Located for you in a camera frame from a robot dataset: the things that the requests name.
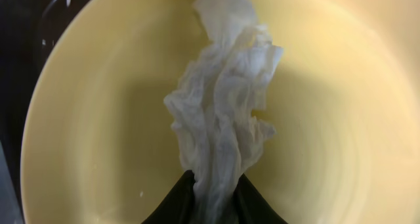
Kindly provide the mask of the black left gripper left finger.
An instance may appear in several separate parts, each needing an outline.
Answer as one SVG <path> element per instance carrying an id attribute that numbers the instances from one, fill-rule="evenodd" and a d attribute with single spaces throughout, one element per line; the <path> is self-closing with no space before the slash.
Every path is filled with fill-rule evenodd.
<path id="1" fill-rule="evenodd" d="M 189 224 L 195 202 L 194 183 L 193 172 L 185 171 L 142 224 Z"/>

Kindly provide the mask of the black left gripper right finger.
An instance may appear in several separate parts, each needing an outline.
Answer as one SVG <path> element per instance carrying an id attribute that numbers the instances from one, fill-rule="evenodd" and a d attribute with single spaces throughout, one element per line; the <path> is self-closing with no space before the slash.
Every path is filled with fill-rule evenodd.
<path id="1" fill-rule="evenodd" d="M 233 195 L 239 224 L 287 224 L 243 174 Z"/>

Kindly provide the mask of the white tissue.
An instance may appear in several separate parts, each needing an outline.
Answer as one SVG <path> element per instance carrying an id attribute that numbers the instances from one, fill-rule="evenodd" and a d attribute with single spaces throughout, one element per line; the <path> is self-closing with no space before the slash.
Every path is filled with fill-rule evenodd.
<path id="1" fill-rule="evenodd" d="M 210 44 L 164 98 L 173 116 L 183 169 L 194 174 L 193 223 L 226 223 L 240 177 L 258 162 L 275 133 L 254 110 L 282 57 L 250 0 L 195 0 Z"/>

